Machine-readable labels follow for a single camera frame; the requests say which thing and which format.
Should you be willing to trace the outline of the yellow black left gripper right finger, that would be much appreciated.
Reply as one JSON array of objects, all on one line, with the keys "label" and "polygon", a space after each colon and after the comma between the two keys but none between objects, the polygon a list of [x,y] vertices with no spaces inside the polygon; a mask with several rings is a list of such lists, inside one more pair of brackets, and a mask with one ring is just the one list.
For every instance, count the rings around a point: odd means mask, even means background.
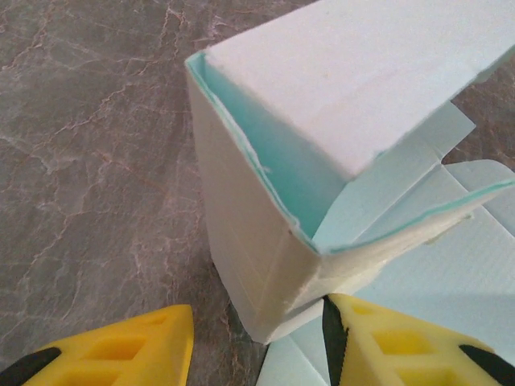
[{"label": "yellow black left gripper right finger", "polygon": [[346,294],[323,299],[332,385],[512,385],[514,366],[468,335]]}]

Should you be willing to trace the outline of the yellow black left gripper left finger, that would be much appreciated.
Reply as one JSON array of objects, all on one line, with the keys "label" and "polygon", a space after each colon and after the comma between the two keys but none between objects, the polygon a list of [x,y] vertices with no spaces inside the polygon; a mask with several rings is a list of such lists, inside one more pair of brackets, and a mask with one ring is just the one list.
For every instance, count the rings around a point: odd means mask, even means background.
[{"label": "yellow black left gripper left finger", "polygon": [[1,373],[3,385],[185,385],[194,324],[174,305],[49,343]]}]

